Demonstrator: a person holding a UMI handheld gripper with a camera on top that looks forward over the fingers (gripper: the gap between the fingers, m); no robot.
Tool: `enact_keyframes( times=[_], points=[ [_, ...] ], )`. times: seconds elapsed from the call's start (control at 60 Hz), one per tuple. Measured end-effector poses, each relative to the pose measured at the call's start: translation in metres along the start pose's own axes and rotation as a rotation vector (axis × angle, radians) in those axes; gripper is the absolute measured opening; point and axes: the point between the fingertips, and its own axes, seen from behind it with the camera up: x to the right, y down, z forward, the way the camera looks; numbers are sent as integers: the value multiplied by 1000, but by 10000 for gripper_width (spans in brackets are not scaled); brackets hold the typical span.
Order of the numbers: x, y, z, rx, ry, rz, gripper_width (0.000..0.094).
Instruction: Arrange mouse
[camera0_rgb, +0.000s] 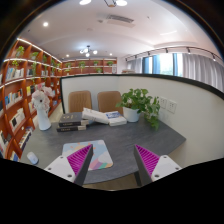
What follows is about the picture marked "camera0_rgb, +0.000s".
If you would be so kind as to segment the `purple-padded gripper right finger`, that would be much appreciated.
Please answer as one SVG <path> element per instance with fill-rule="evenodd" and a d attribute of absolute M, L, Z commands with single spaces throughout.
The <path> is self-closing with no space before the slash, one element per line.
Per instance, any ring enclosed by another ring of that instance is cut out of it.
<path fill-rule="evenodd" d="M 159 156 L 142 146 L 134 146 L 134 157 L 143 186 L 181 170 L 168 155 Z"/>

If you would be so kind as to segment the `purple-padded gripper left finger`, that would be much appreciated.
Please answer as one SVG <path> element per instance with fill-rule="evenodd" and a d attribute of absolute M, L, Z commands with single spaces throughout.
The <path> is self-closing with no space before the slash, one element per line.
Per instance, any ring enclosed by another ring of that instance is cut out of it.
<path fill-rule="evenodd" d="M 93 145 L 90 144 L 71 153 L 68 156 L 59 156 L 50 163 L 45 171 L 48 171 L 65 180 L 82 186 L 93 156 Z"/>

